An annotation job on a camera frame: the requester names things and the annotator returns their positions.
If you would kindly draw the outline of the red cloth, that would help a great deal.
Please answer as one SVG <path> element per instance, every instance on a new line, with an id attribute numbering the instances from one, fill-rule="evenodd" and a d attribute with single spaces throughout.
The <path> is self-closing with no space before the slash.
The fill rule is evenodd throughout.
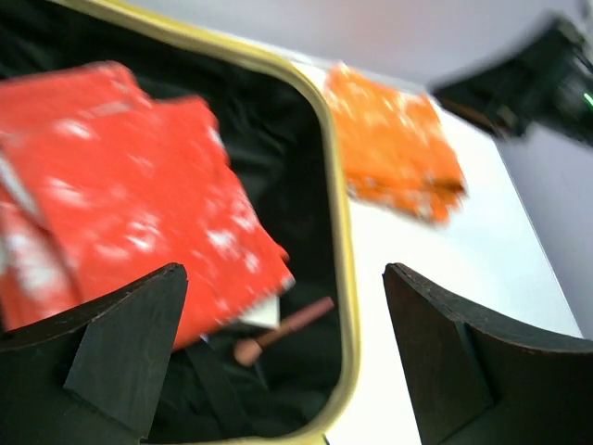
<path id="1" fill-rule="evenodd" d="M 155 100 L 114 62 L 1 84 L 1 322 L 12 330 L 170 262 L 185 347 L 292 285 L 207 102 Z"/>

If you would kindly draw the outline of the orange cloth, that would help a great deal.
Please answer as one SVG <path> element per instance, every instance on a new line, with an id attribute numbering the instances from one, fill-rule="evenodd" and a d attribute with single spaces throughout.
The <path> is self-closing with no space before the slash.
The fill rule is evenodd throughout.
<path id="1" fill-rule="evenodd" d="M 376 83 L 347 65 L 327 74 L 348 194 L 360 201 L 445 225 L 466 182 L 427 95 Z"/>

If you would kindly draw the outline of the red lip brush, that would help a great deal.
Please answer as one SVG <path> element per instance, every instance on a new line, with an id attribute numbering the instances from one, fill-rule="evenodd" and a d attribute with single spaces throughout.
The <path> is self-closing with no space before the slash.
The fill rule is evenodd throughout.
<path id="1" fill-rule="evenodd" d="M 283 319 L 279 326 L 258 337 L 246 338 L 238 341 L 233 349 L 235 360 L 245 366 L 252 366 L 263 350 L 278 342 L 283 337 L 294 333 L 318 320 L 334 308 L 334 301 L 327 296 L 316 300 L 305 308 L 294 312 Z"/>

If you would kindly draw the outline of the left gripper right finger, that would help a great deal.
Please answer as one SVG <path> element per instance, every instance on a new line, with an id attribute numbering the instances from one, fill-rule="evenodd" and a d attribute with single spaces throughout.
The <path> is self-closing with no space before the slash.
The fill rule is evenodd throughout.
<path id="1" fill-rule="evenodd" d="M 400 263 L 383 278 L 423 444 L 591 443 L 591 341 L 514 320 Z"/>

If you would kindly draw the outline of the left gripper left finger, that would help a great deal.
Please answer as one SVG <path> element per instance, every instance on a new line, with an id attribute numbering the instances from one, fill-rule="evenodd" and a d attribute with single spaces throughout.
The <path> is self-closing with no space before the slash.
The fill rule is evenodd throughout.
<path id="1" fill-rule="evenodd" d="M 1 336 L 4 444 L 137 444 L 150 431 L 187 290 L 171 263 Z"/>

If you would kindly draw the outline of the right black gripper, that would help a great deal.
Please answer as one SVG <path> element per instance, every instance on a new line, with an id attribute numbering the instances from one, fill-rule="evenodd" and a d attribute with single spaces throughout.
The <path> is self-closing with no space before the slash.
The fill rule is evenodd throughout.
<path id="1" fill-rule="evenodd" d="M 592 147 L 592 63 L 587 40 L 550 16 L 516 49 L 431 87 L 439 105 L 497 139 L 526 137 L 534 124 Z"/>

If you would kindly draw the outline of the yellow suitcase with black lining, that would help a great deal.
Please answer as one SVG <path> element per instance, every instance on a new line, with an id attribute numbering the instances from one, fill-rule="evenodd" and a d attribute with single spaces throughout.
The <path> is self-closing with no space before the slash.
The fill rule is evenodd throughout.
<path id="1" fill-rule="evenodd" d="M 347 197 L 329 110 L 312 79 L 272 52 L 123 1 L 5 1 L 1 75 L 113 60 L 155 99 L 199 95 L 218 120 L 233 171 L 288 253 L 289 315 L 329 296 L 335 308 L 272 345 L 255 366 L 232 355 L 231 324 L 173 353 L 151 444 L 323 444 L 361 362 Z"/>

